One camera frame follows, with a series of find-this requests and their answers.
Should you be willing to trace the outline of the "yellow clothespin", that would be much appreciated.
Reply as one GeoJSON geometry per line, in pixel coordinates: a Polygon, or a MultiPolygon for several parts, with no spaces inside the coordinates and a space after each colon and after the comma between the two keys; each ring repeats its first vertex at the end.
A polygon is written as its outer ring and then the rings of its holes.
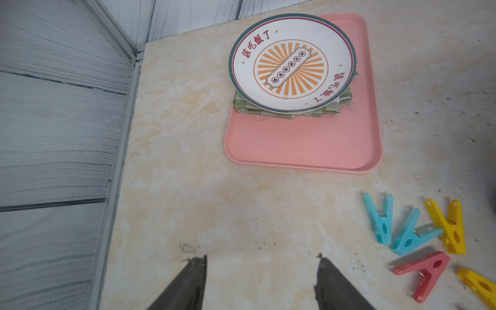
{"type": "Polygon", "coordinates": [[[437,203],[432,199],[424,201],[424,205],[438,229],[442,229],[441,240],[448,253],[466,254],[466,241],[464,233],[464,222],[462,218],[462,204],[458,200],[452,200],[448,205],[448,217],[446,218],[437,203]]]}
{"type": "Polygon", "coordinates": [[[495,310],[495,284],[493,282],[468,269],[460,269],[457,276],[483,301],[488,309],[495,310]]]}

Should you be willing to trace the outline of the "cyan clothespin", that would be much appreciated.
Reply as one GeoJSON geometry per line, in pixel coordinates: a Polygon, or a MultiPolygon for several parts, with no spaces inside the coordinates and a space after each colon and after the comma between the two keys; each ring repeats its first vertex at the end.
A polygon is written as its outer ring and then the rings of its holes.
{"type": "Polygon", "coordinates": [[[398,237],[391,246],[391,250],[399,256],[412,253],[419,246],[424,245],[426,242],[443,234],[443,229],[434,228],[419,234],[416,231],[417,221],[421,215],[421,210],[418,208],[413,209],[406,219],[398,237]]]}
{"type": "Polygon", "coordinates": [[[381,211],[377,210],[368,193],[363,194],[363,200],[378,243],[390,245],[392,240],[393,195],[387,195],[385,197],[384,206],[381,211]]]}

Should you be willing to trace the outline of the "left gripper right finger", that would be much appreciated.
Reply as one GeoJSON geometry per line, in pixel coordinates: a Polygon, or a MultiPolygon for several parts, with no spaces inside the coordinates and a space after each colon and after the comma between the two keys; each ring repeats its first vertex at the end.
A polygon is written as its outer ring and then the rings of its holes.
{"type": "Polygon", "coordinates": [[[318,258],[314,291],[320,310],[374,309],[328,258],[322,255],[318,258]]]}

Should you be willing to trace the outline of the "red clothespin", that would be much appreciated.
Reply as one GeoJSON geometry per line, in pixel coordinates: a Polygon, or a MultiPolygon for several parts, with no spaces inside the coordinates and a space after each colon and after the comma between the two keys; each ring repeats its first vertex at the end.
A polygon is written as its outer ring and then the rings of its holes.
{"type": "Polygon", "coordinates": [[[421,304],[427,300],[450,261],[451,258],[444,251],[436,251],[424,258],[394,269],[393,274],[405,275],[412,272],[421,274],[421,281],[413,294],[413,299],[421,304]]]}

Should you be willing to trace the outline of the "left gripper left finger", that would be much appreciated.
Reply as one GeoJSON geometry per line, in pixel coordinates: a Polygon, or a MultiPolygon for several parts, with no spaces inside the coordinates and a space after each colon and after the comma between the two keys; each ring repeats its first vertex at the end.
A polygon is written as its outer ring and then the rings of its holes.
{"type": "Polygon", "coordinates": [[[148,309],[201,310],[206,281],[207,255],[188,259],[188,264],[148,309]]]}

